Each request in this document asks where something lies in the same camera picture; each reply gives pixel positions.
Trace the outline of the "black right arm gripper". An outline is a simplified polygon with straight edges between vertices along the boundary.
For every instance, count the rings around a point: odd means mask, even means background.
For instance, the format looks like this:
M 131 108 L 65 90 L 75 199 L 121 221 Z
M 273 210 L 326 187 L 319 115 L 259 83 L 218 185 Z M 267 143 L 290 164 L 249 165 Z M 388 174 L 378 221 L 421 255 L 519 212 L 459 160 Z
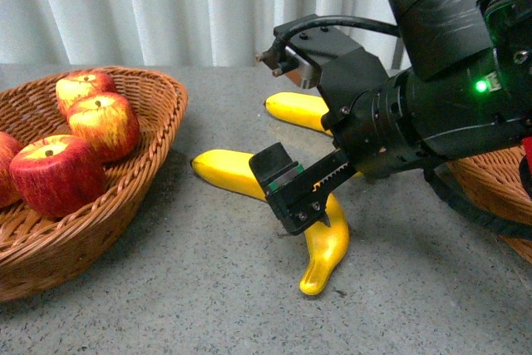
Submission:
M 266 201 L 289 234 L 317 222 L 332 226 L 328 197 L 352 177 L 352 166 L 383 178 L 433 169 L 450 159 L 445 153 L 450 147 L 431 139 L 446 123 L 436 104 L 448 87 L 445 81 L 423 81 L 412 69 L 389 76 L 378 57 L 336 28 L 306 29 L 289 40 L 286 52 L 313 69 L 328 106 L 323 124 L 342 149 L 308 168 L 280 143 L 250 158 Z

